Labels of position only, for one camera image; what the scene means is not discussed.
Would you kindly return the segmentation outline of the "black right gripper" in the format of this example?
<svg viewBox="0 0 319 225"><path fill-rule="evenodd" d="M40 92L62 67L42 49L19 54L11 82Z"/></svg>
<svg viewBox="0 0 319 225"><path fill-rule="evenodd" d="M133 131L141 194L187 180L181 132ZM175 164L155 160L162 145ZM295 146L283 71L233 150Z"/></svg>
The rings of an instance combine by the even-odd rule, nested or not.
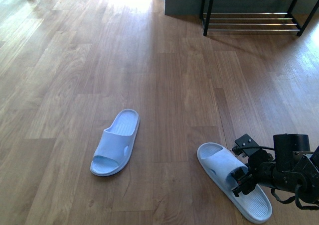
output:
<svg viewBox="0 0 319 225"><path fill-rule="evenodd" d="M273 157L267 153L267 148L259 146L248 134L235 140L234 154L236 156L244 154L248 157L248 163L244 167L236 168L231 172L231 176L237 182L237 186L232 189L235 197L239 194L247 195L251 193L257 184L273 188L272 172L275 167Z"/></svg>

